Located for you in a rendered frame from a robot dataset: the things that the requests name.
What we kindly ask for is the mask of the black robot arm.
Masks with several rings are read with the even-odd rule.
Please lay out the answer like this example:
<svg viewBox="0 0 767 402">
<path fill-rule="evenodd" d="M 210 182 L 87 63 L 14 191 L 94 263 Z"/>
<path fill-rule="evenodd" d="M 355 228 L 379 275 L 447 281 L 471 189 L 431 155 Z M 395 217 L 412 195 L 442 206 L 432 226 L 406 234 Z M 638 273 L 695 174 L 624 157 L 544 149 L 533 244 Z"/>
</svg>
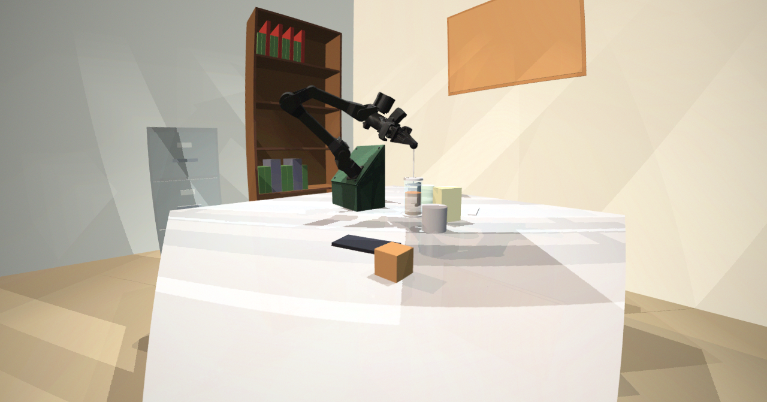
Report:
<svg viewBox="0 0 767 402">
<path fill-rule="evenodd" d="M 379 92 L 378 95 L 376 95 L 373 104 L 356 104 L 356 102 L 345 101 L 336 95 L 331 95 L 326 91 L 324 92 L 314 85 L 293 93 L 286 92 L 280 96 L 280 109 L 283 109 L 287 113 L 298 118 L 310 129 L 310 131 L 314 132 L 321 141 L 328 145 L 329 150 L 335 157 L 338 169 L 347 174 L 347 179 L 356 179 L 364 166 L 357 165 L 354 160 L 349 158 L 351 155 L 349 146 L 339 135 L 337 139 L 333 137 L 333 135 L 329 134 L 328 130 L 324 129 L 324 127 L 304 109 L 302 105 L 303 102 L 308 101 L 310 98 L 317 99 L 317 101 L 333 105 L 336 109 L 345 111 L 345 113 L 352 116 L 355 120 L 363 122 L 364 129 L 369 129 L 371 126 L 375 130 L 376 124 L 383 117 L 378 111 L 383 114 L 389 113 L 394 105 L 395 99 Z M 384 120 L 395 124 L 400 123 L 405 116 L 405 111 L 398 107 L 388 119 L 384 118 Z"/>
</svg>

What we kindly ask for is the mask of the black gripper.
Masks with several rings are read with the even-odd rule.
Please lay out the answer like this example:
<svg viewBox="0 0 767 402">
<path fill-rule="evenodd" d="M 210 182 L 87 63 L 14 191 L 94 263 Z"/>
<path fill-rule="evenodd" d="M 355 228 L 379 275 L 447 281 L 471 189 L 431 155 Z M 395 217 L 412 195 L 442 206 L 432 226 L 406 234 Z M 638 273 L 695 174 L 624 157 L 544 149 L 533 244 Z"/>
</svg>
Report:
<svg viewBox="0 0 767 402">
<path fill-rule="evenodd" d="M 413 141 L 415 140 L 410 135 L 413 130 L 412 128 L 408 126 L 401 128 L 399 123 L 386 122 L 384 118 L 386 117 L 382 117 L 376 124 L 376 132 L 379 133 L 380 140 L 387 141 L 387 139 L 391 139 L 391 142 L 414 146 L 415 143 Z"/>
</svg>

